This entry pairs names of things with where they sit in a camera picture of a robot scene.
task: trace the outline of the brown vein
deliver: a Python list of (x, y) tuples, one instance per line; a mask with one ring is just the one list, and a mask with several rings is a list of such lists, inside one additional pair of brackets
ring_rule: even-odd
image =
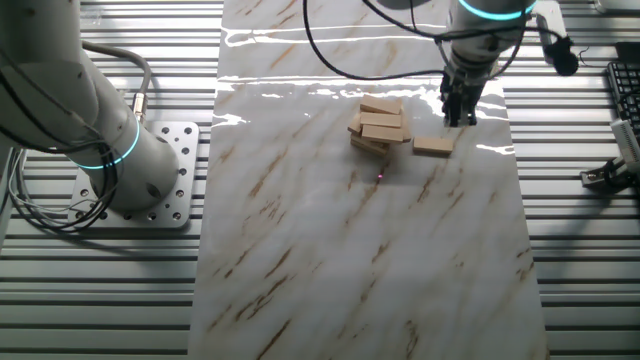
[(289, 5), (287, 5), (287, 7), (285, 7), (284, 9), (282, 9), (282, 11), (280, 11), (276, 16), (281, 15), (283, 12), (289, 10), (289, 8), (291, 8), (293, 6), (293, 4), (296, 3), (296, 0), (291, 0), (291, 2), (289, 3)]
[(282, 59), (284, 59), (287, 55), (289, 55), (289, 53), (291, 52), (291, 50), (293, 50), (294, 47), (296, 47), (297, 44), (293, 44), (291, 46), (289, 46), (289, 48), (287, 50), (285, 50), (282, 55), (280, 55), (279, 58), (276, 59), (276, 61), (274, 61), (273, 63), (271, 63), (271, 66), (269, 67), (270, 69), (273, 70), (273, 68), (278, 65), (278, 63), (280, 61), (282, 61)]
[(278, 280), (275, 284), (273, 284), (273, 286), (271, 287), (271, 289), (269, 289), (269, 292), (267, 293), (266, 296), (263, 296), (260, 300), (258, 300), (258, 305), (260, 305), (260, 303), (262, 302), (262, 300), (264, 300), (267, 296), (273, 294), (274, 291), (276, 291), (276, 289), (284, 284), (285, 281), (287, 281), (287, 279), (289, 278), (288, 275), (285, 275), (282, 279)]
[(451, 211), (456, 204), (458, 204), (458, 201), (460, 201), (460, 199), (462, 199), (462, 197), (464, 196), (464, 191), (460, 193), (460, 195), (458, 195), (458, 197), (453, 201), (453, 204), (451, 204), (451, 206), (449, 206), (449, 208), (447, 209), (447, 211), (444, 212), (444, 214), (442, 214), (441, 219), (444, 219), (447, 214), (449, 214), (449, 211)]
[(256, 360), (260, 360), (262, 359), (262, 357), (264, 356), (264, 354), (267, 353), (267, 351), (269, 351), (269, 349), (271, 349), (271, 347), (273, 346), (273, 344), (276, 343), (276, 341), (278, 341), (278, 339), (280, 338), (280, 336), (282, 336), (282, 333), (287, 330), (287, 326), (289, 326), (289, 324), (291, 323), (291, 319), (287, 320), (284, 325), (282, 325), (282, 328), (273, 336), (273, 338), (271, 338), (271, 341), (269, 341), (269, 343), (267, 344), (267, 346), (262, 349), (262, 351), (260, 352), (260, 355), (258, 355), (258, 357), (256, 358)]
[(213, 330), (214, 327), (216, 327), (216, 325), (218, 325), (218, 323), (220, 322), (220, 320), (222, 320), (222, 318), (224, 317), (224, 315), (226, 313), (229, 312), (229, 310), (231, 310), (231, 304), (229, 304), (229, 306), (227, 306), (227, 309), (225, 311), (223, 311), (222, 313), (220, 313), (220, 315), (218, 315), (218, 317), (213, 320), (213, 322), (211, 323), (211, 325), (209, 326), (209, 329), (207, 330), (207, 332)]
[(384, 171), (389, 166), (389, 164), (390, 163), (387, 162), (386, 164), (384, 164), (382, 166), (382, 168), (380, 169), (379, 174), (383, 175), (383, 176), (378, 176), (376, 178), (376, 183), (373, 186), (368, 187), (364, 191), (364, 196), (360, 200), (360, 206), (358, 207), (358, 210), (356, 210), (356, 212), (353, 215), (351, 215), (351, 216), (349, 216), (349, 218), (347, 218), (347, 220), (345, 221), (346, 225), (349, 225), (349, 222), (351, 221), (351, 219), (353, 219), (353, 218), (357, 217), (358, 215), (360, 215), (360, 212), (362, 211), (362, 209), (364, 209), (364, 207), (367, 205), (369, 200), (371, 200), (371, 197), (373, 197), (373, 195), (376, 193), (376, 191), (378, 191), (378, 185), (380, 185), (380, 180), (384, 177)]
[(440, 165), (436, 165), (436, 167), (433, 168), (433, 171), (431, 172), (431, 174), (429, 174), (427, 181), (424, 183), (424, 185), (422, 185), (422, 192), (420, 193), (420, 196), (418, 196), (418, 200), (416, 201), (417, 203), (423, 202), (424, 199), (426, 199), (426, 197), (429, 196), (429, 185), (431, 185), (433, 180), (436, 179), (436, 173), (438, 172), (439, 168), (440, 168)]
[(292, 17), (294, 17), (294, 16), (296, 16), (297, 14), (298, 14), (298, 13), (293, 13), (293, 14), (291, 14), (291, 15), (287, 16), (286, 18), (284, 18), (284, 20), (280, 21), (280, 22), (278, 23), (278, 25), (276, 25), (276, 26), (275, 26), (275, 28), (276, 28), (276, 29), (277, 29), (277, 28), (279, 28), (280, 26), (282, 26), (282, 24), (284, 24), (284, 23), (286, 23), (287, 21), (291, 20), (291, 18), (292, 18)]
[(283, 212), (282, 215), (280, 215), (280, 218), (278, 219), (278, 222), (276, 222), (276, 225), (280, 224), (280, 221), (282, 221), (282, 218), (287, 214), (287, 212)]
[(517, 257), (517, 258), (519, 258), (519, 257), (521, 257), (522, 255), (524, 255), (524, 254), (528, 253), (529, 251), (531, 251), (531, 248), (528, 248), (527, 250), (525, 250), (525, 251), (522, 251), (522, 252), (518, 253), (518, 255), (516, 255), (516, 257)]
[(251, 315), (249, 315), (249, 317), (247, 317), (247, 320), (249, 320), (252, 317), (256, 316), (258, 311), (260, 311), (260, 309), (262, 309), (263, 307), (267, 306), (267, 304), (270, 303), (271, 300), (273, 300), (273, 297), (270, 297), (269, 300), (267, 300), (264, 304), (262, 304), (260, 306), (256, 306), (255, 308), (253, 308), (253, 312), (251, 313)]
[(367, 299), (369, 298), (369, 293), (371, 292), (371, 289), (373, 289), (373, 286), (376, 284), (377, 279), (373, 279), (373, 281), (371, 282), (371, 284), (369, 284), (369, 287), (367, 287), (362, 294), (360, 295), (360, 302), (364, 303), (365, 301), (367, 301)]
[(307, 126), (311, 125), (311, 123), (313, 122), (313, 120), (317, 119), (320, 114), (323, 114), (324, 111), (318, 112), (317, 114), (313, 115), (309, 120), (305, 121), (304, 124), (302, 124), (302, 126), (300, 126), (300, 128), (298, 130), (296, 130), (296, 132), (293, 133), (293, 135), (291, 135), (292, 138), (295, 138), (296, 136), (298, 136), (298, 134), (300, 134), (300, 132), (302, 130), (304, 130)]
[(238, 311), (238, 313), (236, 314), (236, 321), (240, 320), (240, 317), (242, 316), (242, 313), (243, 313), (243, 312), (245, 312), (245, 311), (247, 311), (247, 309), (248, 309), (251, 305), (253, 305), (253, 303), (254, 303), (254, 302), (255, 302), (255, 300), (254, 300), (254, 301), (252, 301), (252, 302), (250, 302), (250, 303), (248, 303), (245, 307), (243, 307), (242, 309), (240, 309), (240, 311)]
[(353, 185), (353, 182), (356, 181), (357, 177), (358, 177), (358, 172), (353, 170), (351, 172), (351, 178), (349, 179), (349, 184), (347, 184), (347, 191), (351, 190), (351, 185)]
[(253, 9), (257, 8), (257, 7), (258, 7), (258, 5), (260, 5), (260, 3), (261, 3), (261, 2), (262, 2), (262, 0), (258, 0), (258, 2), (257, 2), (255, 5), (253, 5), (253, 7), (252, 7), (251, 9), (249, 9), (249, 11), (247, 11), (247, 12), (245, 13), (245, 15), (249, 15), (249, 14), (251, 14), (251, 12), (253, 11)]
[(249, 197), (256, 197), (256, 195), (258, 195), (258, 192), (260, 192), (260, 189), (262, 188), (262, 185), (264, 185), (264, 181), (267, 179), (267, 176), (269, 176), (269, 174), (271, 174), (271, 172), (273, 171), (273, 169), (276, 168), (276, 166), (278, 165), (278, 163), (280, 162), (280, 160), (282, 160), (282, 158), (285, 157), (285, 155), (287, 155), (287, 151), (288, 149), (285, 149), (284, 152), (278, 156), (276, 156), (276, 158), (271, 162), (271, 164), (269, 164), (269, 167), (267, 168), (267, 172), (264, 173), (261, 177), (260, 180), (258, 180), (258, 182), (256, 183), (256, 185), (253, 187), (253, 189), (249, 192)]
[(242, 262), (242, 260), (244, 260), (244, 257), (247, 256), (249, 251), (251, 251), (255, 246), (256, 246), (256, 244), (251, 245), (247, 250), (245, 250), (242, 253), (242, 255), (240, 255), (240, 257), (238, 258), (238, 262), (236, 262), (236, 266), (238, 266)]
[(378, 253), (376, 254), (376, 256), (374, 256), (374, 257), (371, 259), (371, 263), (372, 263), (372, 264), (373, 264), (373, 263), (375, 263), (376, 261), (378, 261), (378, 258), (379, 258), (380, 256), (382, 256), (382, 254), (384, 254), (384, 252), (385, 252), (385, 251), (387, 251), (387, 249), (389, 248), (389, 244), (390, 244), (390, 243), (389, 243), (389, 242), (387, 242), (386, 244), (384, 244), (384, 245), (380, 245), (380, 246), (378, 247)]
[(405, 358), (409, 360), (413, 355), (413, 350), (418, 344), (419, 336), (418, 331), (416, 330), (416, 325), (411, 321), (407, 321), (405, 327), (407, 328), (407, 330), (409, 330), (409, 342), (407, 343), (407, 347), (405, 348)]
[(235, 149), (235, 147), (236, 146), (234, 145), (228, 151), (223, 151), (222, 154), (220, 154), (220, 163), (221, 164), (224, 164), (224, 162), (227, 161), (227, 159), (229, 158), (231, 153), (233, 153), (233, 150)]
[(284, 263), (284, 261), (285, 261), (285, 260), (287, 260), (287, 258), (289, 257), (289, 254), (291, 253), (291, 249), (292, 249), (292, 248), (293, 248), (293, 246), (292, 246), (292, 247), (290, 247), (290, 248), (289, 248), (289, 249), (288, 249), (288, 250), (287, 250), (287, 251), (282, 255), (282, 257), (280, 258), (280, 260), (278, 261), (278, 263), (276, 264), (276, 266), (275, 266), (273, 269), (271, 269), (271, 271), (269, 271), (269, 272), (267, 273), (267, 275), (265, 275), (265, 276), (264, 276), (264, 278), (265, 278), (265, 279), (266, 279), (266, 278), (268, 278), (269, 276), (271, 276), (271, 274), (273, 274), (273, 273), (274, 273), (274, 272), (275, 272), (275, 271), (280, 267), (280, 265), (282, 265), (282, 263)]

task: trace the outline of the mounting plate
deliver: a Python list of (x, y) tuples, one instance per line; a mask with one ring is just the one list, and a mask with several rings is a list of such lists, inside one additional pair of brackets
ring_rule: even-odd
[[(175, 186), (158, 205), (128, 213), (107, 209), (104, 212), (106, 218), (103, 215), (91, 229), (179, 229), (189, 223), (200, 129), (193, 122), (183, 121), (148, 121), (145, 126), (150, 133), (160, 136), (173, 147), (178, 155), (178, 169), (185, 169), (186, 172), (180, 172)], [(182, 152), (185, 147), (189, 149), (188, 154)], [(87, 199), (97, 200), (98, 197), (92, 190), (89, 176), (78, 169), (71, 204)], [(69, 211), (69, 221), (76, 219), (78, 211), (89, 211), (91, 204), (93, 203), (85, 201), (75, 207), (77, 211)]]

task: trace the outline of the tabletop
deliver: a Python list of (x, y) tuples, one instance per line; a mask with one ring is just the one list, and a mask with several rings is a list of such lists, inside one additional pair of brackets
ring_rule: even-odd
[[(444, 26), (447, 3), (426, 5), (420, 26)], [(225, 7), (190, 355), (544, 359), (500, 83), (487, 84), (478, 126), (445, 128), (439, 77), (338, 77), (311, 51), (300, 3), (281, 5)], [(433, 43), (361, 3), (310, 13), (347, 71), (442, 67)], [(365, 93), (401, 99), (413, 135), (454, 140), (451, 156), (353, 148), (346, 127)]]

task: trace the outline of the metal slat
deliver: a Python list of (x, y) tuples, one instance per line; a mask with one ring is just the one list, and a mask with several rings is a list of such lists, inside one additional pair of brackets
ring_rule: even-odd
[[(87, 360), (87, 355), (77, 354), (10, 354), (6, 360)], [(95, 355), (91, 354), (91, 360), (187, 360), (186, 355)]]
[(9, 304), (75, 304), (78, 306), (87, 303), (118, 306), (121, 303), (141, 303), (146, 306), (153, 304), (176, 304), (190, 306), (193, 291), (183, 293), (171, 293), (158, 291), (157, 293), (127, 293), (114, 291), (113, 293), (93, 292), (64, 292), (55, 293), (43, 290), (42, 292), (0, 292), (0, 302)]
[(189, 326), (184, 306), (47, 306), (0, 305), (0, 328), (181, 328)]
[(0, 281), (188, 283), (195, 274), (195, 261), (0, 261)]
[(640, 351), (640, 331), (547, 331), (547, 338), (555, 354)]
[(186, 330), (41, 330), (0, 329), (0, 351), (29, 350), (137, 350), (184, 352)]
[(640, 327), (640, 307), (553, 307), (544, 309), (544, 319), (554, 329)]
[(638, 282), (640, 262), (541, 262), (536, 264), (538, 282)]
[(640, 360), (640, 355), (552, 355), (551, 360)]

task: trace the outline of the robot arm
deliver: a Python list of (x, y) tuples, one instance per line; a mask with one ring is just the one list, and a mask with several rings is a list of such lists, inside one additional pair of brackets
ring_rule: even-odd
[[(385, 7), (406, 9), (428, 0), (379, 0)], [(455, 39), (448, 49), (436, 41), (445, 60), (441, 90), (443, 112), (448, 126), (476, 124), (475, 107), (487, 81), (506, 70), (514, 60), (525, 34), (525, 25), (531, 18), (538, 0), (450, 0), (448, 33), (467, 31), (491, 31), (511, 28), (511, 31)], [(537, 17), (538, 27), (545, 30), (544, 17)], [(564, 29), (554, 32), (566, 36)], [(550, 35), (541, 32), (545, 56), (553, 63), (558, 74), (573, 75), (578, 69), (578, 59), (570, 52), (573, 44), (567, 37), (551, 43)], [(513, 57), (497, 68), (500, 54), (515, 45)]]

